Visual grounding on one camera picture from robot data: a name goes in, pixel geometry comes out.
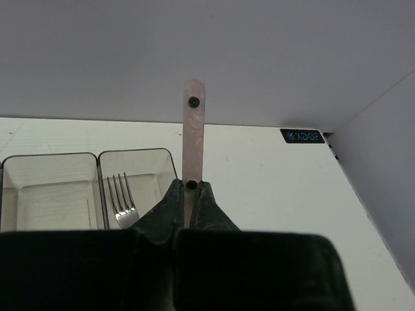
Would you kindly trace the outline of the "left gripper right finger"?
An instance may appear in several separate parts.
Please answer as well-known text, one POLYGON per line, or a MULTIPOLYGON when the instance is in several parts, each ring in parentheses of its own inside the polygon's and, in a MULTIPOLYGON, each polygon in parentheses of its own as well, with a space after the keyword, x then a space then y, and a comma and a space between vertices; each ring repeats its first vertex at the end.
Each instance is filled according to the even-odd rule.
POLYGON ((193 229, 239 231, 228 215, 217 205, 211 184, 201 181, 193 207, 193 229))

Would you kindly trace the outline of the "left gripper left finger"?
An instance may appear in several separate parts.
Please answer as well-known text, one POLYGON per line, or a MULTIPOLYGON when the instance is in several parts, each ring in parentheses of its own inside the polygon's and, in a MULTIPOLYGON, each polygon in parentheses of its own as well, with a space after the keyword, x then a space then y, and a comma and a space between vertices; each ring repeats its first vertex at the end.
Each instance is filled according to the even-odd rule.
POLYGON ((169 246, 184 227, 184 184, 174 179, 159 203, 132 225, 155 246, 169 246))

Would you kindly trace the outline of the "black handled fork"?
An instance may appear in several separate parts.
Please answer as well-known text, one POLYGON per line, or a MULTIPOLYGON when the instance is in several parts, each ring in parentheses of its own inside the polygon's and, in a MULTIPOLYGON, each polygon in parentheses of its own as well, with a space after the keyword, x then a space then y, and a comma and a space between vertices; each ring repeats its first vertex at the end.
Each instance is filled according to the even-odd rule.
POLYGON ((106 178, 115 219, 121 229, 132 227, 139 219, 126 172, 106 178))

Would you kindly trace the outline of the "pink handled fork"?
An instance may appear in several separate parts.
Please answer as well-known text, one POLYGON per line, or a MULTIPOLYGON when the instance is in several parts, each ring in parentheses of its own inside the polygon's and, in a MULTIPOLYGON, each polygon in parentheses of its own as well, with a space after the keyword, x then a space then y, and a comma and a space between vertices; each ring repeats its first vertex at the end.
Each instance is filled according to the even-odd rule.
POLYGON ((202 181, 205 99, 205 85, 199 79, 189 80, 184 87, 182 128, 182 181, 186 228, 190 226, 196 202, 196 189, 202 181))

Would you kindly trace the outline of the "clear container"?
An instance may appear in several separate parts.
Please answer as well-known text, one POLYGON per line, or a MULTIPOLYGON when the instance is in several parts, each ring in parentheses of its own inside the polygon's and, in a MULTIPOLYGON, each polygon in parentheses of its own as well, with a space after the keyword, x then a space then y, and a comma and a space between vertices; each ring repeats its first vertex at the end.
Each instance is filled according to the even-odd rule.
POLYGON ((140 218, 161 201, 177 178, 172 155, 165 148, 104 151, 98 156, 98 169, 105 229, 121 229, 109 198, 108 176, 126 172, 140 218))
POLYGON ((95 155, 14 155, 1 173, 2 232, 104 229, 95 155))

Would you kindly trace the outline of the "right xdof label sticker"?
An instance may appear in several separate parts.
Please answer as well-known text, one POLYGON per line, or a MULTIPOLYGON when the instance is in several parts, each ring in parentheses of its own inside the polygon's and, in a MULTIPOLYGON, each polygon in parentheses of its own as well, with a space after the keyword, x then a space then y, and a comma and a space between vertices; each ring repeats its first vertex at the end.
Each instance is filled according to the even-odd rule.
POLYGON ((325 140, 318 130, 281 129, 287 144, 324 144, 325 140))

